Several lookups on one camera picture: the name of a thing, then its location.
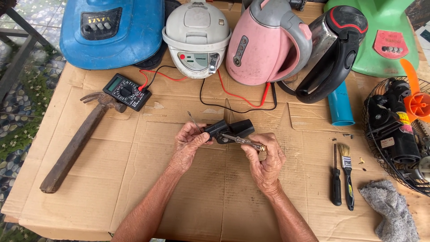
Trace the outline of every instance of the hammer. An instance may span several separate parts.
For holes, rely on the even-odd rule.
[[[86,120],[82,123],[81,127],[73,136],[60,158],[58,158],[57,163],[55,163],[54,167],[52,167],[51,171],[40,185],[40,190],[42,190],[42,192],[55,193],[58,188],[60,188],[73,164],[75,164],[75,161],[78,159],[83,148],[108,109],[115,108],[118,112],[123,113],[127,108],[125,104],[117,102],[113,97],[102,92],[86,95],[80,100],[83,101],[83,103],[87,103],[96,99],[99,104],[91,111]]]

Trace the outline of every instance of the blue pvc pipe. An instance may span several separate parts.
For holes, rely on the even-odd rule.
[[[332,125],[348,126],[355,124],[345,81],[343,81],[336,90],[330,93],[328,98],[330,113],[332,115]]]

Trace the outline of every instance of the black kettle handle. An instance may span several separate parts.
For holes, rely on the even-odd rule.
[[[351,71],[358,52],[358,35],[355,35],[357,34],[350,32],[347,40],[337,39],[338,43],[333,43],[327,50],[296,88],[296,97],[299,101],[304,103],[318,102],[332,93],[345,80]],[[333,68],[329,75],[323,75],[330,65],[333,65]]]

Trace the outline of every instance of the gray cloth rag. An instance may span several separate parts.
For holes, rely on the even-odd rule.
[[[417,227],[406,205],[390,180],[371,182],[359,189],[367,203],[380,215],[382,222],[375,233],[383,242],[418,242]]]

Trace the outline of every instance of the cardboard sheet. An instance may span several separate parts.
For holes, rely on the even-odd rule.
[[[236,24],[240,4],[214,5],[224,12],[231,26]],[[310,23],[322,13],[322,7],[307,3],[305,11],[298,15]],[[162,65],[173,65],[168,53]],[[182,77],[175,69],[165,68],[161,72],[172,78]],[[264,86],[238,84],[228,76],[224,65],[220,72],[229,92],[259,104]],[[390,177],[375,161],[361,135],[362,102],[370,92],[369,86],[373,87],[377,80],[357,73],[351,73],[346,80],[357,124],[343,129],[330,124],[326,100],[304,105],[277,85],[278,106],[274,111],[237,114],[201,104],[202,80],[173,82],[158,76],[150,87],[153,95],[145,107],[140,112],[128,109],[123,114],[109,110],[58,192],[42,193],[40,183],[95,106],[79,99],[100,91],[115,73],[144,83],[143,75],[135,67],[86,71],[66,65],[2,213],[51,239],[109,240],[108,232],[115,232],[164,171],[173,152],[173,138],[189,120],[190,111],[198,122],[213,124],[223,118],[229,122],[249,118],[256,132],[274,132],[287,155],[279,177],[283,189],[320,241],[379,240],[373,230],[381,217],[364,201],[357,187]],[[206,79],[202,99],[237,110],[249,109],[245,101],[224,93],[217,74]],[[264,108],[271,107],[269,91]],[[356,136],[351,140],[342,133]],[[333,138],[352,148],[356,198],[353,212],[345,205],[334,206],[329,199]],[[358,165],[360,158],[365,164]],[[430,241],[429,199],[404,188],[402,192],[410,204],[421,241]],[[198,150],[166,207],[155,237],[202,242],[280,241],[273,210],[254,184],[249,162],[237,144],[214,144]]]

